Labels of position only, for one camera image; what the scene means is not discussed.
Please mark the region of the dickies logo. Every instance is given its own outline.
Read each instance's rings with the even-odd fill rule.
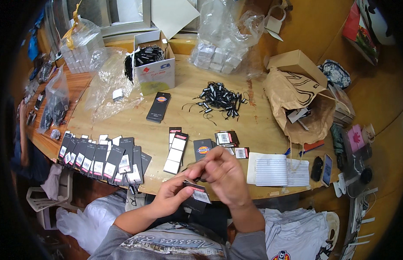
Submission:
[[[290,254],[287,253],[285,250],[281,250],[280,253],[274,257],[272,260],[291,260]]]
[[[185,136],[179,136],[178,134],[176,134],[175,137],[180,138],[180,139],[183,139],[183,140],[186,140],[186,138],[187,138],[187,137],[185,137]]]
[[[164,101],[167,100],[167,98],[165,98],[163,96],[159,96],[159,97],[157,97],[157,100],[160,101],[160,102],[164,102]]]
[[[197,150],[197,152],[198,152],[198,153],[201,153],[201,154],[205,154],[205,153],[207,153],[208,151],[210,151],[210,148],[207,147],[207,146],[202,146],[202,147],[200,147],[200,148]]]
[[[165,69],[165,68],[167,68],[167,67],[170,67],[170,64],[169,64],[169,63],[161,65],[160,68],[161,68],[161,69]]]

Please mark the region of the paper bag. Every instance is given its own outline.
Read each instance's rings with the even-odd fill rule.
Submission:
[[[329,90],[303,75],[282,72],[276,67],[270,68],[263,87],[275,119],[292,143],[312,144],[327,136],[336,109],[335,101],[330,99],[332,95]],[[285,115],[285,109],[300,109],[307,106],[312,109],[311,115],[302,118],[301,122],[309,131],[306,131],[299,122],[291,123]]]

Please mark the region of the person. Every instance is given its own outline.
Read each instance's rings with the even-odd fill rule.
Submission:
[[[13,175],[24,176],[34,182],[43,184],[50,172],[50,160],[27,137],[27,105],[24,100],[19,106],[19,123],[16,124],[14,138],[14,153],[10,158],[10,168]]]
[[[230,210],[238,234],[229,249],[210,230],[191,223],[168,222],[147,229],[158,218],[173,214],[193,194],[182,183],[196,178],[206,180]],[[218,146],[163,182],[151,204],[118,216],[89,260],[268,259],[264,230],[265,220],[252,202],[240,163]]]

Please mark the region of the cardboard box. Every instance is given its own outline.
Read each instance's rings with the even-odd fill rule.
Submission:
[[[172,89],[175,87],[175,56],[161,30],[137,34],[134,37],[134,49],[154,44],[165,50],[165,60],[142,66],[134,66],[142,95]]]
[[[323,87],[327,87],[327,77],[317,66],[299,49],[291,52],[272,56],[269,59],[267,68],[277,67],[284,72],[293,72],[304,75],[316,81]]]

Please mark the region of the white plastic chair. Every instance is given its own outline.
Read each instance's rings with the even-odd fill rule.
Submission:
[[[68,208],[77,211],[77,209],[84,210],[70,204],[72,200],[72,183],[73,172],[68,169],[63,169],[60,175],[59,183],[59,195],[57,200],[51,200],[48,198],[31,198],[31,194],[34,192],[44,192],[41,187],[30,187],[27,191],[26,199],[28,204],[33,208],[35,212],[42,211],[45,208],[59,205],[60,207]]]

